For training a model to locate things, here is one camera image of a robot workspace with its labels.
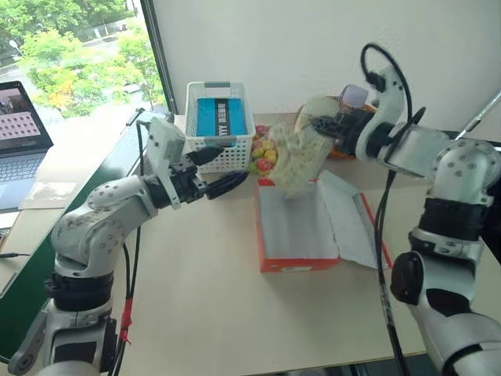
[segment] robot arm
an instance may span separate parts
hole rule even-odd
[[[45,343],[41,375],[99,374],[114,365],[116,320],[110,317],[117,257],[131,231],[171,205],[179,208],[204,195],[216,198],[238,186],[246,172],[206,184],[197,165],[223,149],[208,147],[182,154],[185,136],[170,121],[142,122],[149,131],[146,156],[154,175],[129,176],[96,187],[86,202],[67,213],[51,233],[54,273],[45,282],[50,299],[33,322],[9,372],[25,374]],[[126,339],[126,327],[121,338]]]
[[[492,204],[487,189],[499,179],[501,157],[489,143],[451,140],[417,124],[396,137],[405,126],[395,125],[403,110],[402,83],[392,68],[379,75],[385,85],[374,115],[341,106],[336,117],[312,126],[341,152],[432,181],[420,223],[409,234],[411,252],[395,261],[391,291],[410,308],[439,372],[499,374],[501,325],[472,312],[470,304]]]

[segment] orange box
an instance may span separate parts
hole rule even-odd
[[[274,186],[270,179],[259,179],[255,195],[262,272],[324,270],[341,259],[375,267],[374,217],[363,193],[329,172],[320,176],[320,183],[310,182],[308,192],[299,199],[284,200]],[[334,196],[335,202],[325,199]],[[333,205],[344,209],[342,223],[329,213]],[[365,253],[357,254],[359,249]],[[383,249],[386,267],[391,267],[385,244]]]

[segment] white wall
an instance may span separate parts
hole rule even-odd
[[[254,113],[293,112],[366,85],[360,49],[390,49],[427,126],[458,129],[501,86],[500,0],[156,0],[175,97],[190,81],[243,81]],[[373,67],[382,60],[370,58]],[[501,109],[488,136],[501,139]]]

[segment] laptop screen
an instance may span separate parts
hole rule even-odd
[[[51,145],[21,83],[0,84],[0,154],[47,150]]]

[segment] beige table surface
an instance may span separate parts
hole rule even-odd
[[[325,167],[363,190],[375,210],[383,168],[357,161]],[[322,272],[259,272],[254,187],[250,177],[224,197],[166,208],[143,226],[132,345],[121,375],[259,374],[392,356],[375,270],[342,262]],[[409,249],[407,233],[422,212],[424,192],[422,182],[395,181],[384,234],[394,257]],[[55,211],[21,213],[9,251],[35,246],[23,229],[36,223],[42,236],[56,218]],[[122,257],[115,280],[120,316]],[[474,308],[497,320],[500,285],[499,266],[486,250]],[[396,301],[393,309],[404,353],[423,352],[409,310]]]

